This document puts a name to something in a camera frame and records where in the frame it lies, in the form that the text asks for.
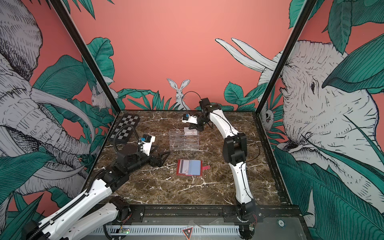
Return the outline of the clear acrylic card display rack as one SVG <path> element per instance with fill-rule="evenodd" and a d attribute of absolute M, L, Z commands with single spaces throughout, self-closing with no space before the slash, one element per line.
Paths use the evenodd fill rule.
<path fill-rule="evenodd" d="M 185 136 L 184 129 L 169 131 L 171 151 L 196 151 L 200 149 L 200 136 Z"/>

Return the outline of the red leather card holder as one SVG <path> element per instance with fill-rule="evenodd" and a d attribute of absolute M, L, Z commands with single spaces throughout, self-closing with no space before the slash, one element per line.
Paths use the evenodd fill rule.
<path fill-rule="evenodd" d="M 189 174 L 188 175 L 178 175 L 178 176 L 202 176 L 203 171 L 209 170 L 211 166 L 204 166 L 203 162 L 201 160 L 190 160 L 190 168 L 189 168 Z"/>

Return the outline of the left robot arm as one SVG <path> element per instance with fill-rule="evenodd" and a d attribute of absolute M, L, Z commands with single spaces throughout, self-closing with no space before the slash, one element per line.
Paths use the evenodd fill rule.
<path fill-rule="evenodd" d="M 144 134 L 139 137 L 133 125 L 124 125 L 121 130 L 127 128 L 132 129 L 136 143 L 127 144 L 121 150 L 113 143 L 117 158 L 99 171 L 88 187 L 64 207 L 38 223 L 27 223 L 22 230 L 23 240 L 80 240 L 109 222 L 125 223 L 131 219 L 130 205 L 119 196 L 100 209 L 89 211 L 124 185 L 133 172 L 145 165 L 162 167 L 170 152 L 157 152 L 154 136 Z"/>

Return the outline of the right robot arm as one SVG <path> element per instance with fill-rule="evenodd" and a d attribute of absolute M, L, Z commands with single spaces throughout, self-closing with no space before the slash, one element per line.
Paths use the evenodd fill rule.
<path fill-rule="evenodd" d="M 223 158 L 230 166 L 234 177 L 238 218 L 246 222 L 252 219 L 256 212 L 256 202 L 246 173 L 248 155 L 246 135 L 231 125 L 220 105 L 211 103 L 208 98 L 201 99 L 199 104 L 202 115 L 198 117 L 198 126 L 212 123 L 223 136 Z"/>

